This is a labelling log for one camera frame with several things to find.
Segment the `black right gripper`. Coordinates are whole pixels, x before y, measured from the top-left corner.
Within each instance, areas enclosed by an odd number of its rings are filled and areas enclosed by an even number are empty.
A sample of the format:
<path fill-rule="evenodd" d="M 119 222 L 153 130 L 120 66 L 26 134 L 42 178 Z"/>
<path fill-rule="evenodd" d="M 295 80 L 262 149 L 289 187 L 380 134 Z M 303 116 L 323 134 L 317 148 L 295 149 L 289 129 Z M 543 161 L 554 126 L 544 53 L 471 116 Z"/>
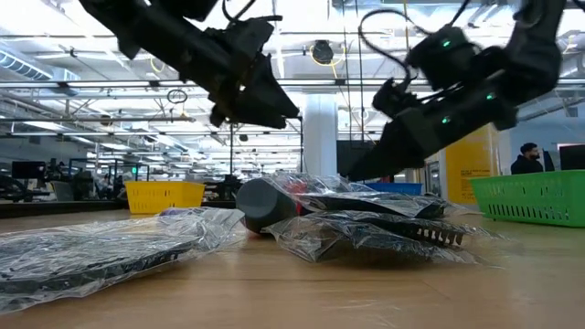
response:
<path fill-rule="evenodd" d="M 349 169 L 350 181 L 365 181 L 422 168 L 425 159 L 439 151 L 439 136 L 418 108 L 402 111 L 383 132 L 377 144 Z"/>

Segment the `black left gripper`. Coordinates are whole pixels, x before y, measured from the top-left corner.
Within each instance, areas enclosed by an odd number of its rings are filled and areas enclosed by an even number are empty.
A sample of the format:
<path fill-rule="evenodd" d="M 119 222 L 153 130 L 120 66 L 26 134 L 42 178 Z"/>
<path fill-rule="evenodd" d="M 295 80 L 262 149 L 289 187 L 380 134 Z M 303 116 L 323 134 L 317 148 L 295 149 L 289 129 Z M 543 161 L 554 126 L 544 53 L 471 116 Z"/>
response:
<path fill-rule="evenodd" d="M 275 79 L 271 55 L 228 53 L 204 31 L 193 32 L 185 39 L 186 50 L 181 63 L 186 73 L 181 77 L 193 80 L 208 92 L 214 103 L 209 115 L 212 125 L 238 122 L 283 129 L 286 118 L 299 115 L 299 108 Z M 238 102 L 240 88 L 250 77 L 250 87 L 259 100 Z"/>

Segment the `black comb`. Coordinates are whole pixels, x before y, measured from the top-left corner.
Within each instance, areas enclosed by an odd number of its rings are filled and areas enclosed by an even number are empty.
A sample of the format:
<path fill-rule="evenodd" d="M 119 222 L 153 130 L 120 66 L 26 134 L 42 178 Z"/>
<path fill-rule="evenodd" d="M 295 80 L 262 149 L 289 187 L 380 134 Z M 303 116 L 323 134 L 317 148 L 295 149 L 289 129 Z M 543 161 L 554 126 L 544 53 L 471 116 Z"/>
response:
<path fill-rule="evenodd" d="M 191 207 L 175 216 L 0 234 L 0 314 L 81 298 L 240 240 L 237 209 Z"/>
<path fill-rule="evenodd" d="M 313 263 L 361 255 L 477 264 L 463 239 L 477 230 L 442 219 L 338 210 L 287 218 L 262 230 L 283 249 Z"/>
<path fill-rule="evenodd" d="M 274 174 L 268 182 L 311 211 L 355 210 L 407 218 L 442 218 L 449 204 L 436 196 L 376 191 L 340 176 Z"/>

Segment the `dark grey cylindrical bottle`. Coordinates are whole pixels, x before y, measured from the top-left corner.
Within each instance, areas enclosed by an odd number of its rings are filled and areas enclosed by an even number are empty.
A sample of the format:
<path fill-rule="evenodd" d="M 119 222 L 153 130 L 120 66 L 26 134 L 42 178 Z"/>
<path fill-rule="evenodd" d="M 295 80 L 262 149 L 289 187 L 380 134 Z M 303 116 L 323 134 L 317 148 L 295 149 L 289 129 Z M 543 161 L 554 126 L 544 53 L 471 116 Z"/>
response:
<path fill-rule="evenodd" d="M 252 179 L 239 188 L 236 208 L 245 214 L 243 225 L 256 234 L 287 218 L 310 213 L 263 178 Z"/>

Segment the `blue plastic basket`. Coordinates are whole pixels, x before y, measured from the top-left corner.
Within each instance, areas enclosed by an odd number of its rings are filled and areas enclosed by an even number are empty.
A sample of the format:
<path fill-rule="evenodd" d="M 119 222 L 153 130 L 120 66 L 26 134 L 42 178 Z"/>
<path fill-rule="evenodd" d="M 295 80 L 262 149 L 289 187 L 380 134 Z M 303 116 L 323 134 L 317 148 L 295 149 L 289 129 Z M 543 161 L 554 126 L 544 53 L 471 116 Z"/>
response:
<path fill-rule="evenodd" d="M 422 193 L 421 183 L 368 183 L 368 187 L 378 192 L 406 194 L 420 196 Z"/>

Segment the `black display screen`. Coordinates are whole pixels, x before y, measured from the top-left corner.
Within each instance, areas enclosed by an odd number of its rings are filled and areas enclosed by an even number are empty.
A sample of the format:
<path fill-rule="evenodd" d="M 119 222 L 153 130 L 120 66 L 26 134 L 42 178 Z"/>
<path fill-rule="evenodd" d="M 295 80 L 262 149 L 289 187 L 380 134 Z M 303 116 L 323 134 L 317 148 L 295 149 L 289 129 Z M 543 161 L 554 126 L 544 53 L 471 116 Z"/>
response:
<path fill-rule="evenodd" d="M 337 173 L 347 177 L 357 160 L 371 151 L 376 144 L 372 141 L 338 140 L 336 142 Z"/>

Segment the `white building column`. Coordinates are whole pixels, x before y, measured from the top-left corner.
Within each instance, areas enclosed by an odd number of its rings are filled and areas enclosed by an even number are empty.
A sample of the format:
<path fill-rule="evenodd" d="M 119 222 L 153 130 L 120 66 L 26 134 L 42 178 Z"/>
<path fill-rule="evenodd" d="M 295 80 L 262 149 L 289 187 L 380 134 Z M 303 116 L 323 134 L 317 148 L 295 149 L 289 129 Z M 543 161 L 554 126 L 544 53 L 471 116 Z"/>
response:
<path fill-rule="evenodd" d="M 334 94 L 309 94 L 303 110 L 304 171 L 337 175 L 337 104 Z"/>

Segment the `white canister with yellow label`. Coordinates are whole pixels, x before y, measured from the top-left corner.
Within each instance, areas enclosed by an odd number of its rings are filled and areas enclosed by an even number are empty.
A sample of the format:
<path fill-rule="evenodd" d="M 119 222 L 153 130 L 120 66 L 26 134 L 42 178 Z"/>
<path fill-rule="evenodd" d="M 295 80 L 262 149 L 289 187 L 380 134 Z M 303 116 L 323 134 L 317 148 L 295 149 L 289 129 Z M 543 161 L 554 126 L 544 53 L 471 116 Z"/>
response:
<path fill-rule="evenodd" d="M 475 206 L 470 179 L 508 175 L 512 155 L 510 132 L 498 132 L 492 124 L 447 146 L 439 153 L 442 197 Z"/>

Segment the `yellow plastic basket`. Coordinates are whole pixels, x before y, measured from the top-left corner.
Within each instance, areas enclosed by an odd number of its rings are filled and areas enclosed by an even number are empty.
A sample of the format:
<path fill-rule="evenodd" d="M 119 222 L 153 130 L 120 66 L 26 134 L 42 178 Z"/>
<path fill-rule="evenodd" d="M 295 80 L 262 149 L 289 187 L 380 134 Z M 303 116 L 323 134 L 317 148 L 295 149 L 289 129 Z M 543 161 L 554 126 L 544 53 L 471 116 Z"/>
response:
<path fill-rule="evenodd" d="M 193 182 L 127 181 L 124 183 L 130 212 L 152 215 L 170 207 L 200 207 L 205 186 Z"/>

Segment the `person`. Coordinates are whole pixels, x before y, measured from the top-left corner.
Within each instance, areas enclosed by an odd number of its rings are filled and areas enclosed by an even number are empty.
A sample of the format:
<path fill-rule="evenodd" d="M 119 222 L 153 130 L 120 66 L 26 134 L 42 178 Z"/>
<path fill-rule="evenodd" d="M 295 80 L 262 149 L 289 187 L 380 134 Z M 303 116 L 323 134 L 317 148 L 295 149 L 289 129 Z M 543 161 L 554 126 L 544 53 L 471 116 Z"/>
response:
<path fill-rule="evenodd" d="M 533 174 L 544 171 L 543 165 L 538 161 L 540 158 L 535 143 L 525 143 L 520 147 L 520 155 L 511 164 L 512 175 Z"/>

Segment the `green plastic basket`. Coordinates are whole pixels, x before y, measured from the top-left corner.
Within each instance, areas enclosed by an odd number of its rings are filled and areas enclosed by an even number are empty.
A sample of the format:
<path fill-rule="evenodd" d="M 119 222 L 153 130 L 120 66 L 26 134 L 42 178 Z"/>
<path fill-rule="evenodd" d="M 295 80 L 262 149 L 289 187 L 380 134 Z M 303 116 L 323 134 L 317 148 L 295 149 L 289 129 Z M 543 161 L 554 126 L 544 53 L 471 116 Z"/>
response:
<path fill-rule="evenodd" d="M 471 185 L 487 218 L 585 228 L 585 170 L 481 177 Z"/>

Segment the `black computer monitor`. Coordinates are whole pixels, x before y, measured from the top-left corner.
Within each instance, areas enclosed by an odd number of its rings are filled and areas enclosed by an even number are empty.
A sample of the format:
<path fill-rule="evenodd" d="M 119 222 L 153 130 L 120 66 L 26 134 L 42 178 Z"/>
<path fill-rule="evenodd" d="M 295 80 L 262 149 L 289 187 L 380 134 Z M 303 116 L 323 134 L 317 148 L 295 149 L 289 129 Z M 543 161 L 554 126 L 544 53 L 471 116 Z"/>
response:
<path fill-rule="evenodd" d="M 585 170 L 585 144 L 561 145 L 558 151 L 562 170 Z"/>
<path fill-rule="evenodd" d="M 11 176 L 14 179 L 44 179 L 47 164 L 43 161 L 13 161 Z"/>

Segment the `black metal frame rig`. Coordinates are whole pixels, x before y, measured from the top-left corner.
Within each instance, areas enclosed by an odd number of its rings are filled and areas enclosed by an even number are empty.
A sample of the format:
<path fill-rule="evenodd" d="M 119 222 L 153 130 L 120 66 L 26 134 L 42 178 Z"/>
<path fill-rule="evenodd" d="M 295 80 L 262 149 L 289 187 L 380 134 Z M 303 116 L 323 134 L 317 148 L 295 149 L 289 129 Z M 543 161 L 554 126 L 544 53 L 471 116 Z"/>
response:
<path fill-rule="evenodd" d="M 303 118 L 285 120 L 283 129 L 229 126 L 229 175 L 257 175 L 303 170 Z"/>

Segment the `black metal table frame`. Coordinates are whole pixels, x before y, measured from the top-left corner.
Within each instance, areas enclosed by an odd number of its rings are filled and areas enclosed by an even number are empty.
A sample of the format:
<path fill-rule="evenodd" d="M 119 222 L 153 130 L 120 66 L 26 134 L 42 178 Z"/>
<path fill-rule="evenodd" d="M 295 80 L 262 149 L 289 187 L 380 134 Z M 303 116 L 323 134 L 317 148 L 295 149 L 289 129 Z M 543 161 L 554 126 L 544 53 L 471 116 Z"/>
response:
<path fill-rule="evenodd" d="M 128 209 L 122 201 L 72 201 L 72 202 L 27 202 L 1 203 L 0 219 L 38 217 L 81 212 L 99 212 Z"/>

